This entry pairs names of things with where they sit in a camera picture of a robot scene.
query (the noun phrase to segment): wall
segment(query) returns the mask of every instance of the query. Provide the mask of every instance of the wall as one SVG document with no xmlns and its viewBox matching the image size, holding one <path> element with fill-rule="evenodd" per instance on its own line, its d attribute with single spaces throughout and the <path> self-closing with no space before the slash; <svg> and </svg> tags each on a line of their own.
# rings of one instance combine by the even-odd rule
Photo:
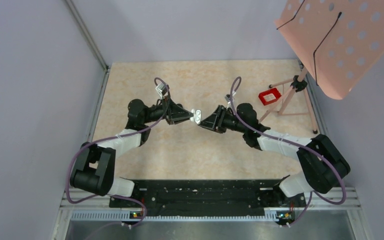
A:
<svg viewBox="0 0 384 240">
<path fill-rule="evenodd" d="M 50 238 L 103 76 L 62 0 L 0 0 L 0 240 Z"/>
<path fill-rule="evenodd" d="M 107 63 L 291 59 L 286 0 L 74 0 Z"/>
<path fill-rule="evenodd" d="M 316 99 L 327 131 L 351 166 L 355 186 L 375 236 L 384 239 L 384 55 L 343 100 Z"/>
</svg>

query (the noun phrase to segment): beige tabletop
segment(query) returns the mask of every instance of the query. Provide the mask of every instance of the beige tabletop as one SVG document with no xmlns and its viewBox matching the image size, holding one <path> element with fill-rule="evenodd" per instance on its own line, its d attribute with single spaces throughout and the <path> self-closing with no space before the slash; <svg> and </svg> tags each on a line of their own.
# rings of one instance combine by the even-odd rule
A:
<svg viewBox="0 0 384 240">
<path fill-rule="evenodd" d="M 258 94 L 269 84 L 299 72 L 298 62 L 293 59 L 114 63 L 94 140 L 124 129 L 131 100 L 141 99 L 149 107 L 156 103 L 155 77 L 169 84 L 175 103 L 188 110 L 200 109 L 206 118 L 219 104 L 226 106 L 224 96 L 233 80 L 241 76 L 235 102 L 251 103 L 260 117 L 268 106 L 263 106 Z M 295 94 L 285 113 L 306 111 L 303 94 Z M 262 124 L 290 135 L 314 136 L 308 115 L 272 113 Z M 293 159 L 250 148 L 239 132 L 218 134 L 191 121 L 178 125 L 161 121 L 143 146 L 130 150 L 115 163 L 115 175 L 128 179 L 274 179 L 300 169 Z"/>
</svg>

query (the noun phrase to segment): pink panel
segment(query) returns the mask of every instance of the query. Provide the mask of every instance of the pink panel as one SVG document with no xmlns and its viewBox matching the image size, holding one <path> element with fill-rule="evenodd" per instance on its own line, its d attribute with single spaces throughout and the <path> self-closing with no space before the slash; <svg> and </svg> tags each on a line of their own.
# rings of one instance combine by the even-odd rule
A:
<svg viewBox="0 0 384 240">
<path fill-rule="evenodd" d="M 303 0 L 289 0 L 276 27 L 289 21 Z M 296 55 L 333 99 L 343 99 L 384 53 L 384 0 L 305 0 L 294 20 L 279 29 Z"/>
</svg>

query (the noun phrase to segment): gray floor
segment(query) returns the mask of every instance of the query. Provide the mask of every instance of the gray floor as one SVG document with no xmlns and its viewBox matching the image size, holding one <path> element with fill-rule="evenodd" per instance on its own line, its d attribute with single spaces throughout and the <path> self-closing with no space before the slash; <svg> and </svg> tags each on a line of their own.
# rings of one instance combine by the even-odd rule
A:
<svg viewBox="0 0 384 240">
<path fill-rule="evenodd" d="M 84 240 L 106 221 L 72 221 L 66 240 Z M 274 222 L 145 222 L 132 230 L 118 224 L 89 240 L 354 240 L 346 211 L 309 211 L 291 228 Z"/>
</svg>

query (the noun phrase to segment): red box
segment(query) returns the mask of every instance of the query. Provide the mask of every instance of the red box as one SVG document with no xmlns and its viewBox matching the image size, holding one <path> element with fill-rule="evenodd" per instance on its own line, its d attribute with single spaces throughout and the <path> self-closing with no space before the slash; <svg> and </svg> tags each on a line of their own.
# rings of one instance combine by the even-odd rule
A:
<svg viewBox="0 0 384 240">
<path fill-rule="evenodd" d="M 272 88 L 258 94 L 258 98 L 261 100 L 264 106 L 276 102 L 281 96 L 282 94 L 277 88 Z"/>
</svg>

